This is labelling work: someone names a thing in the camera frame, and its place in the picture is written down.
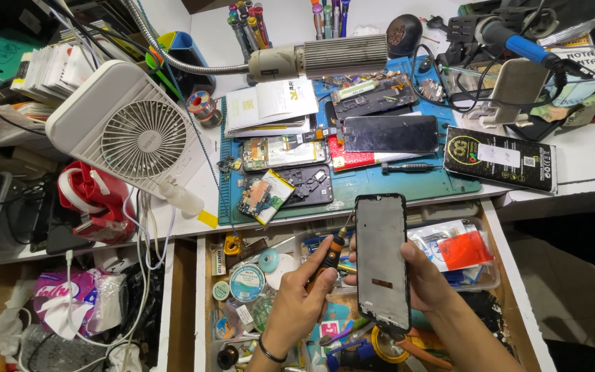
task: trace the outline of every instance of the screwdriver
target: screwdriver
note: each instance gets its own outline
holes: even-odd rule
[[[380,167],[382,168],[382,173],[387,174],[390,172],[429,172],[440,166],[429,163],[406,163],[401,165],[389,165],[389,163],[383,163]]]
[[[332,244],[330,244],[330,248],[327,250],[327,256],[323,259],[323,262],[321,263],[321,265],[318,266],[318,269],[316,269],[316,272],[313,275],[311,275],[311,277],[309,278],[309,281],[307,282],[307,285],[305,286],[307,293],[311,292],[314,284],[316,283],[316,279],[318,279],[318,277],[321,276],[323,271],[327,270],[328,267],[334,267],[334,268],[338,267],[339,256],[341,256],[341,250],[343,249],[343,245],[346,243],[345,237],[346,237],[346,233],[348,232],[348,229],[346,229],[346,226],[348,226],[348,223],[351,221],[352,213],[354,211],[355,211],[355,208],[352,209],[351,214],[348,216],[348,220],[346,221],[346,224],[343,225],[341,230],[339,230],[339,233],[337,235],[335,235],[334,239],[332,239]]]

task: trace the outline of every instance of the white fan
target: white fan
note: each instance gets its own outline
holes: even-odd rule
[[[118,60],[97,69],[45,131],[60,151],[157,197],[158,183],[186,185],[206,160],[186,112],[142,69]]]

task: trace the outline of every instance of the plastic bottle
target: plastic bottle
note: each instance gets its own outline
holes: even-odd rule
[[[160,195],[167,198],[167,202],[180,209],[184,215],[196,216],[203,210],[203,199],[183,186],[162,183]]]

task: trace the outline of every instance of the fan grille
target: fan grille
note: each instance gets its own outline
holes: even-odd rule
[[[171,168],[185,150],[185,120],[159,101],[121,107],[104,127],[101,146],[111,170],[130,179],[145,179]]]

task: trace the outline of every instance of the wrist bracelet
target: wrist bracelet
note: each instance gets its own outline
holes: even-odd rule
[[[259,349],[260,349],[260,351],[263,351],[263,354],[265,354],[265,356],[267,356],[269,360],[274,361],[275,363],[279,363],[279,364],[284,363],[286,361],[286,358],[288,358],[288,354],[286,354],[286,356],[284,356],[284,359],[279,359],[279,358],[274,357],[272,354],[270,354],[268,352],[268,350],[265,350],[265,347],[263,346],[263,343],[260,340],[261,338],[263,338],[263,335],[261,335],[259,337]]]

